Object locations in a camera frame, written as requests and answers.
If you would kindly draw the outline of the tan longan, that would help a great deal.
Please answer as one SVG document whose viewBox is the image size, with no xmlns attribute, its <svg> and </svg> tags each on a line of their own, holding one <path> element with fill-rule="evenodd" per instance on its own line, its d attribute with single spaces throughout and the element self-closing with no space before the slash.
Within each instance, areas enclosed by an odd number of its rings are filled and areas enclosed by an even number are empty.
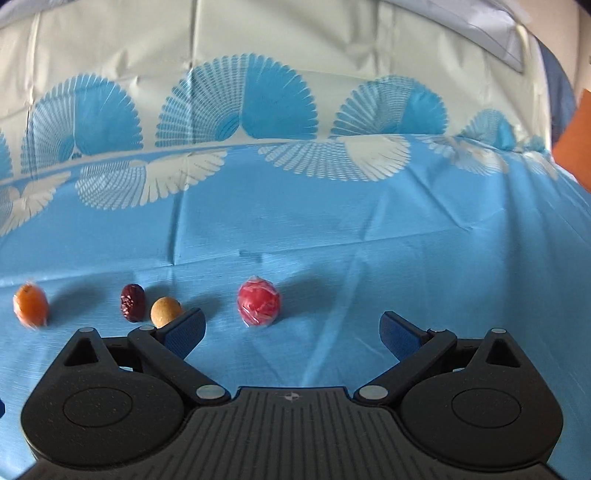
<svg viewBox="0 0 591 480">
<path fill-rule="evenodd" d="M 160 297 L 151 306 L 150 320 L 156 328 L 162 328 L 183 313 L 182 305 L 172 297 Z"/>
</svg>

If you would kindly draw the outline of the dark red jujube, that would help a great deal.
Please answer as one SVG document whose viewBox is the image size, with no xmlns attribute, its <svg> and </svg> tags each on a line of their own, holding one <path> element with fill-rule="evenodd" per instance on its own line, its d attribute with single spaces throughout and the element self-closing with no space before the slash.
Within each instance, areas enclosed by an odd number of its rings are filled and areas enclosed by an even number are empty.
<svg viewBox="0 0 591 480">
<path fill-rule="evenodd" d="M 120 310 L 129 322 L 140 322 L 145 316 L 146 297 L 143 288 L 138 284 L 127 284 L 120 294 Z"/>
</svg>

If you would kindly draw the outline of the wrapped red fruit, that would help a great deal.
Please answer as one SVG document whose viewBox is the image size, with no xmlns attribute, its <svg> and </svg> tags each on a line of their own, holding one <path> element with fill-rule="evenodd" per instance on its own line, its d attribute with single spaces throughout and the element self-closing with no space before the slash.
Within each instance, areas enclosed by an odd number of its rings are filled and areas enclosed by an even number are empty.
<svg viewBox="0 0 591 480">
<path fill-rule="evenodd" d="M 239 287 L 236 305 L 247 327 L 266 327 L 280 315 L 280 292 L 272 282 L 252 277 Z"/>
</svg>

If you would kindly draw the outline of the blue patterned cloth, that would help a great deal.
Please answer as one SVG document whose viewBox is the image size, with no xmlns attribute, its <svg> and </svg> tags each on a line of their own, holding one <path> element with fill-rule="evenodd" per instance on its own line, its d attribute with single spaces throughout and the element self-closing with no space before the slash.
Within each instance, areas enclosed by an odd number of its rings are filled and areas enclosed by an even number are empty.
<svg viewBox="0 0 591 480">
<path fill-rule="evenodd" d="M 79 328 L 131 329 L 131 283 L 207 317 L 229 390 L 356 389 L 381 314 L 510 331 L 558 398 L 550 463 L 590 475 L 590 196 L 551 156 L 545 68 L 449 72 L 380 1 L 14 1 L 1 10 L 1 475 Z M 280 315 L 247 327 L 252 277 Z M 13 311 L 45 293 L 43 327 Z"/>
</svg>

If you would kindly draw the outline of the orange cushion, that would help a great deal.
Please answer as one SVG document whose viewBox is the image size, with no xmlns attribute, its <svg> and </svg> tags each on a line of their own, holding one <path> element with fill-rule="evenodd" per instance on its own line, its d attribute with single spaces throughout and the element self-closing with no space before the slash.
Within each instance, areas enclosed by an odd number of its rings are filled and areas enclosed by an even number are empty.
<svg viewBox="0 0 591 480">
<path fill-rule="evenodd" d="M 591 189 L 591 93 L 584 90 L 572 121 L 553 148 L 558 165 L 587 191 Z"/>
</svg>

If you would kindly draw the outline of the grey plastic sheet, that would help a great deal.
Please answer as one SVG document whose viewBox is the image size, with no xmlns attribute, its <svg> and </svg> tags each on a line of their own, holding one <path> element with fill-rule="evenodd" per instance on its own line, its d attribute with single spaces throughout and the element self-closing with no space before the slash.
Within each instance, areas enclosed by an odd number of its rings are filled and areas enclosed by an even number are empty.
<svg viewBox="0 0 591 480">
<path fill-rule="evenodd" d="M 449 72 L 481 75 L 498 68 L 517 76 L 544 71 L 541 48 L 502 1 L 380 1 L 389 9 L 407 56 Z"/>
</svg>

